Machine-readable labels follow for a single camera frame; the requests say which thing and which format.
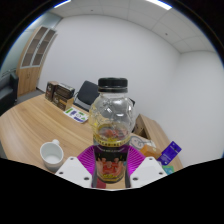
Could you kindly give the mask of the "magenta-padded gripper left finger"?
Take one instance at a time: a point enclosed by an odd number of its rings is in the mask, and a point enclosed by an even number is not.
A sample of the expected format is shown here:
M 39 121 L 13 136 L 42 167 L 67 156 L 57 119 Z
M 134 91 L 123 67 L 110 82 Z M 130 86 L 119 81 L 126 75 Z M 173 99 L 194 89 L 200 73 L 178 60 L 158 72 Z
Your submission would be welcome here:
M 97 172 L 94 147 L 88 147 L 77 157 L 69 157 L 55 175 L 84 188 L 95 188 Z

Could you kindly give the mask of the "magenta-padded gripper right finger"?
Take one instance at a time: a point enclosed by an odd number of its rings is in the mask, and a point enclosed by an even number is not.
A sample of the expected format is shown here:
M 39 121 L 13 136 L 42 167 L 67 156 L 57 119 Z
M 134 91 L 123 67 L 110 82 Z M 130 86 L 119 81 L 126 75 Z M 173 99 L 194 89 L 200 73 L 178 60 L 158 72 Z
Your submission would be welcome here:
M 128 147 L 125 187 L 140 188 L 166 176 L 154 157 L 146 157 L 132 146 Z

